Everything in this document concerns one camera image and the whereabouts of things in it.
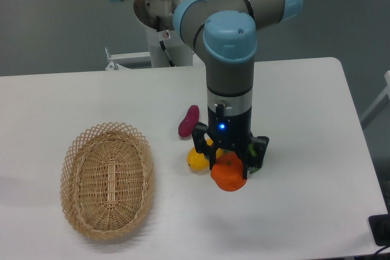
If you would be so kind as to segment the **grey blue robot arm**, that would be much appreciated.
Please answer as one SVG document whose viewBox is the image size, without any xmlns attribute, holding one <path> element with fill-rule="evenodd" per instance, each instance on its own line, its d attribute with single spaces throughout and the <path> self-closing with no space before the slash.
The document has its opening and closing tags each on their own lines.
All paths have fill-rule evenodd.
<svg viewBox="0 0 390 260">
<path fill-rule="evenodd" d="M 303 0 L 143 1 L 139 20 L 174 31 L 205 64 L 208 123 L 192 131 L 195 150 L 210 166 L 218 149 L 234 152 L 247 178 L 262 167 L 269 143 L 250 130 L 256 32 L 299 14 Z"/>
</svg>

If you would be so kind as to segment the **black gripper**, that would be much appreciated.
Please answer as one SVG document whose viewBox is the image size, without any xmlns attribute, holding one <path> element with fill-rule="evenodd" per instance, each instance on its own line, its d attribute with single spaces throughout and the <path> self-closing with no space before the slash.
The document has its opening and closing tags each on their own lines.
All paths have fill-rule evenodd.
<svg viewBox="0 0 390 260">
<path fill-rule="evenodd" d="M 224 154 L 222 149 L 235 152 L 243 163 L 243 178 L 260 170 L 269 144 L 267 136 L 251 136 L 252 108 L 236 116 L 224 116 L 221 120 L 210 108 L 208 111 L 208 126 L 198 122 L 192 131 L 194 147 L 197 153 L 209 161 L 212 170 L 219 156 Z M 211 138 L 208 145 L 205 135 Z"/>
</svg>

